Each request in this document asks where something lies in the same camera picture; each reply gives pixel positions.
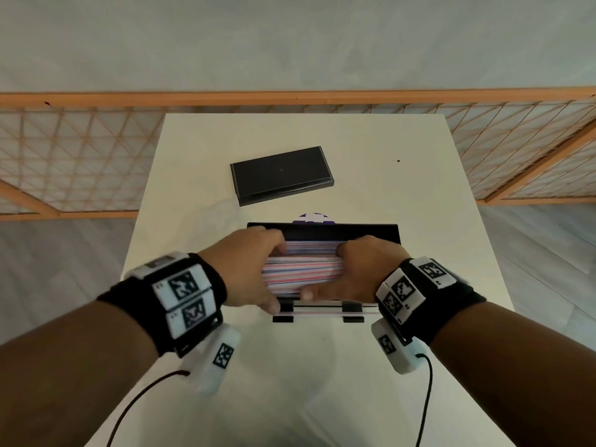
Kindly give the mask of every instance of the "white plastic device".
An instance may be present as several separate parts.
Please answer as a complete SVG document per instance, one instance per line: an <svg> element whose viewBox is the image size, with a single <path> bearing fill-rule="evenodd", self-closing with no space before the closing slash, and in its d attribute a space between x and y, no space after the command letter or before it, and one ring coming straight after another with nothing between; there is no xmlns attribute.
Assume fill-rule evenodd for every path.
<svg viewBox="0 0 596 447"><path fill-rule="evenodd" d="M195 392L210 396L215 394L232 360L242 335L227 323L216 330L184 356L180 370L188 370L185 381Z"/></svg>
<svg viewBox="0 0 596 447"><path fill-rule="evenodd" d="M400 375L413 372L425 363L424 358L416 357L416 354L426 352L424 344L414 337L412 342L403 345L384 318L373 323L371 331L393 369Z"/></svg>

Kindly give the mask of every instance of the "tabletop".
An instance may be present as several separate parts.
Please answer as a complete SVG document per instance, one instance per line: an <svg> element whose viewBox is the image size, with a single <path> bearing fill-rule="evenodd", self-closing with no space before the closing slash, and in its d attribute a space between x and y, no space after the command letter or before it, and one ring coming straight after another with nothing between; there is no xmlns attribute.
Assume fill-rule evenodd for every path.
<svg viewBox="0 0 596 447"><path fill-rule="evenodd" d="M239 207L230 163L321 146L335 185ZM404 247L428 255L506 308L511 300L442 115L168 114L125 270L172 250L199 251L249 221L323 213L340 223L397 223ZM170 378L126 416L114 445L412 446L426 366L400 376L365 323L296 318L272 323L257 308L224 308L242 333L218 394ZM435 382L423 445L511 443L430 353ZM162 357L123 405L178 368Z"/></svg>

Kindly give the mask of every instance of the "black cable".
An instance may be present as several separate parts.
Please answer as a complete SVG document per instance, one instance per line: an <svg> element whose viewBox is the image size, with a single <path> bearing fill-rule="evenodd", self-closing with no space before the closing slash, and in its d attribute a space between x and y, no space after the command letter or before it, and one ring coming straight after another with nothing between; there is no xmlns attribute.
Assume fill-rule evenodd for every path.
<svg viewBox="0 0 596 447"><path fill-rule="evenodd" d="M426 422L426 411L428 410L428 401L430 400L430 389L433 387L433 366L430 364L430 359L423 353L416 354L417 358L424 358L428 361L428 391L426 393L426 401L424 402L424 409L422 410L422 420L420 421L420 430L418 431L418 440L416 447L420 447L422 440L422 432L424 431L424 422Z"/></svg>
<svg viewBox="0 0 596 447"><path fill-rule="evenodd" d="M154 385L156 385L157 383L161 383L163 380L165 380L166 378L175 376L175 375L183 375L185 377L190 375L190 372L188 370L176 370L175 372L170 372L167 375L162 376L161 378L156 379L153 383L149 384L149 386L147 386L145 389L143 389L142 391L140 391L135 398L132 399L132 401L124 408L124 411L122 412L122 414L120 414L120 417L118 418L118 420L116 421L115 425L114 425L114 429L112 430L112 433L110 435L110 439L108 440L108 444L106 445L106 447L110 447L112 441L114 440L114 436L116 433L116 430L118 429L118 427L120 426L120 422L122 422L122 419L124 419L124 416L126 415L126 413L128 413L128 410L132 407L132 405L134 405L137 400L139 398L141 398L145 392L149 391L149 389L151 389Z"/></svg>

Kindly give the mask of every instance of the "person's right arm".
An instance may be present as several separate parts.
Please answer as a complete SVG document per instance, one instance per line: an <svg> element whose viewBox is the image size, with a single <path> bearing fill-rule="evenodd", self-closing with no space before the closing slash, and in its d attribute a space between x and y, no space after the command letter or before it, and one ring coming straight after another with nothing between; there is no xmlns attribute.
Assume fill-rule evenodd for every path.
<svg viewBox="0 0 596 447"><path fill-rule="evenodd" d="M338 254L344 276L303 289L302 299L375 302L383 279L409 257L374 237ZM492 303L458 312L430 348L516 445L596 444L596 352Z"/></svg>

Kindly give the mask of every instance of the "person's left arm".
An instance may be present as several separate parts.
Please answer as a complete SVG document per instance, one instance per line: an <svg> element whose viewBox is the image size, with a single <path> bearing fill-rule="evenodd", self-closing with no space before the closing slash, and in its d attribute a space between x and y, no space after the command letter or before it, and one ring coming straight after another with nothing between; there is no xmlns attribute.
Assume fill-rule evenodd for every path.
<svg viewBox="0 0 596 447"><path fill-rule="evenodd" d="M199 253L223 279L228 306L279 302L262 281L279 231L236 231ZM126 312L94 301L0 346L0 439L14 446L84 445L159 357Z"/></svg>

